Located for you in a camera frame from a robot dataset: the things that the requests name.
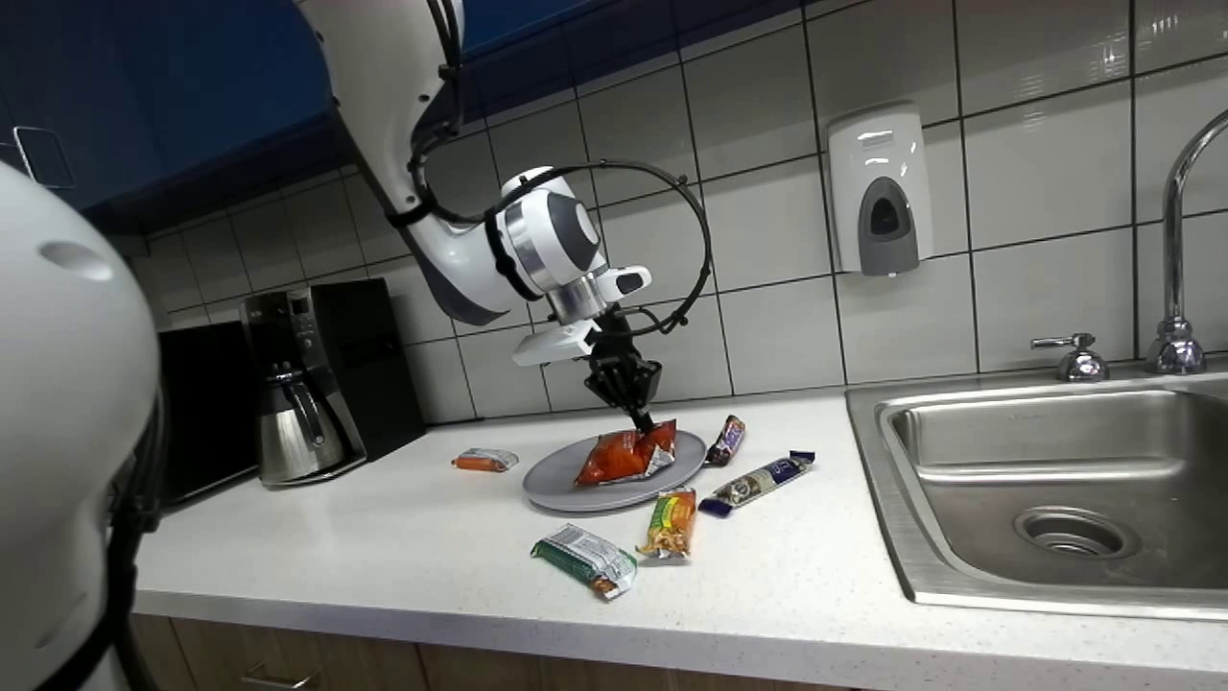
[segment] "coffee maker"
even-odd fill
[[[319,483],[421,439],[383,282],[265,291],[247,303],[247,327],[265,487]]]

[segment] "stainless steel kettle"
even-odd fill
[[[329,482],[351,459],[346,434],[328,400],[312,393],[307,374],[292,365],[269,374],[260,407],[265,487]]]

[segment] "red food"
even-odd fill
[[[651,455],[658,448],[673,455],[677,439],[681,439],[677,424],[659,424],[647,434],[640,434],[640,429],[605,434],[589,455],[589,460],[576,478],[576,487],[599,487],[599,483],[645,478]]]

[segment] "faucet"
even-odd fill
[[[1090,350],[1093,342],[1099,342],[1093,333],[1067,333],[1067,340],[1036,340],[1032,350],[1072,350],[1058,361],[1054,382],[1111,382],[1104,358]]]
[[[1186,318],[1186,251],[1183,251],[1183,198],[1194,163],[1228,131],[1228,113],[1204,123],[1180,153],[1166,191],[1164,191],[1164,318],[1157,329],[1157,370],[1160,374],[1203,374],[1204,354]]]

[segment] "stainless steel sink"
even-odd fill
[[[1228,617],[1228,375],[850,396],[917,605]]]

